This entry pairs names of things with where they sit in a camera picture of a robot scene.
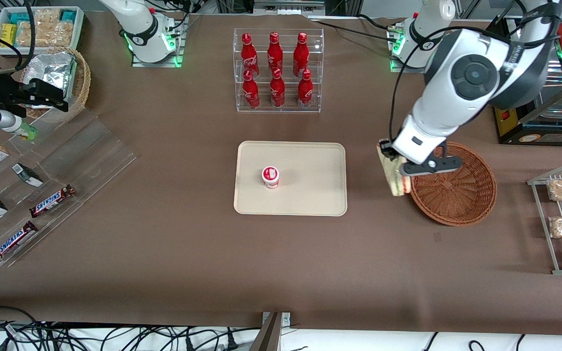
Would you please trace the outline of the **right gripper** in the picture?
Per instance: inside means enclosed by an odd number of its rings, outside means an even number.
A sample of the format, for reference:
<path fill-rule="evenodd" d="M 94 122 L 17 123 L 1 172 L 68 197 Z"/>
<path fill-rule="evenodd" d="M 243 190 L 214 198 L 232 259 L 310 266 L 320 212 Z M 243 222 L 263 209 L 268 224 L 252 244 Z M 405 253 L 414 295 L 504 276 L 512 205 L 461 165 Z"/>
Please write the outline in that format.
<path fill-rule="evenodd" d="M 9 74 L 0 74 L 0 106 L 25 104 L 25 109 L 29 110 L 55 108 L 63 113 L 69 111 L 69 102 L 61 88 L 40 78 L 25 83 L 25 90 L 23 86 Z"/>

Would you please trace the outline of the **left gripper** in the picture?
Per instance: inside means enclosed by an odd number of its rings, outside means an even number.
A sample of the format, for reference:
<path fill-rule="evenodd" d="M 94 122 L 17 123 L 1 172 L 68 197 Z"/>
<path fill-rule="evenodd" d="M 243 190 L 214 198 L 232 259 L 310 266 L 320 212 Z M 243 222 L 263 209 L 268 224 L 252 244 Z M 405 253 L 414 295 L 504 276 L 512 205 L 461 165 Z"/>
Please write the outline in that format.
<path fill-rule="evenodd" d="M 444 140 L 449 135 L 450 127 L 430 126 L 408 114 L 394 142 L 388 138 L 379 140 L 379 151 L 389 160 L 401 155 L 411 161 L 400 167 L 402 176 L 452 173 L 462 166 L 462 159 L 448 155 L 448 145 Z"/>

